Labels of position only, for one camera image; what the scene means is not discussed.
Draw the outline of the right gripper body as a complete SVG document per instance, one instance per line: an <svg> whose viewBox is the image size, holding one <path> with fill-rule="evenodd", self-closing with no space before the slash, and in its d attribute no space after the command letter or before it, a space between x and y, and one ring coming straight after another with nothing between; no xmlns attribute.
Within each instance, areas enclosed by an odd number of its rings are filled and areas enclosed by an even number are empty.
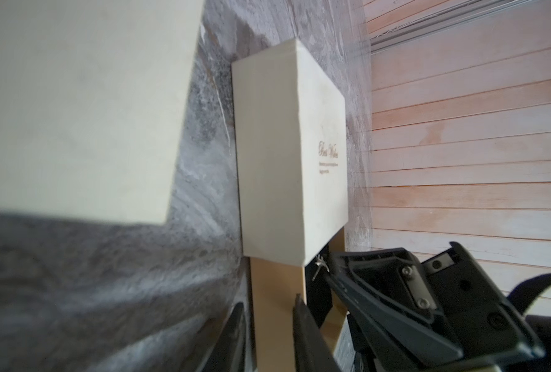
<svg viewBox="0 0 551 372"><path fill-rule="evenodd" d="M421 263L410 256L410 301L425 319L410 328L417 370L467 371L538 361L547 355L523 313L551 287L551 274L505 296L459 243ZM420 306L427 302L428 309Z"/></svg>

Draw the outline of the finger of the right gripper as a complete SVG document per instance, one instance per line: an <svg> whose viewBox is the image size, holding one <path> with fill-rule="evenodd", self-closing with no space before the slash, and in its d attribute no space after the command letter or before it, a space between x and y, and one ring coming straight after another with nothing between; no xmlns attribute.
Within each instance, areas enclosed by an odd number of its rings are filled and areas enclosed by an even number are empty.
<svg viewBox="0 0 551 372"><path fill-rule="evenodd" d="M452 329L419 260L404 248L332 252L326 281L387 371L424 371L461 360Z"/></svg>

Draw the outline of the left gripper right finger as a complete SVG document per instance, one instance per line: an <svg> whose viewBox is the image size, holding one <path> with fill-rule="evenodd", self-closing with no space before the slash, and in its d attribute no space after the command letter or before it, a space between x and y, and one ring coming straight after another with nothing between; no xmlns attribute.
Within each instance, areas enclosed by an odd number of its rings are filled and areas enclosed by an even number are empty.
<svg viewBox="0 0 551 372"><path fill-rule="evenodd" d="M297 372L341 372L300 294L292 310L292 334Z"/></svg>

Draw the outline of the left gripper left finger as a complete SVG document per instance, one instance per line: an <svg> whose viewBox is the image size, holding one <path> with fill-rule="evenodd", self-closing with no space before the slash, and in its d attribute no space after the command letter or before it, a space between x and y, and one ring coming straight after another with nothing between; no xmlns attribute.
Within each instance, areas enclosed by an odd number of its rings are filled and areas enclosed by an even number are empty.
<svg viewBox="0 0 551 372"><path fill-rule="evenodd" d="M245 369L247 321L244 304L238 302L228 318L220 337L202 372L242 372Z"/></svg>

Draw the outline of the large cream jewelry box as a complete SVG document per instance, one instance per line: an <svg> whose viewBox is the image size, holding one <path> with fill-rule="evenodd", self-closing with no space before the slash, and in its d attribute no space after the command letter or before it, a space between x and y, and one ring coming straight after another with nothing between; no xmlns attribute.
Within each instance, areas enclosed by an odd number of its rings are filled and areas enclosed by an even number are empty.
<svg viewBox="0 0 551 372"><path fill-rule="evenodd" d="M232 82L257 368L293 371L306 267L348 223L345 100L297 39L234 62Z"/></svg>

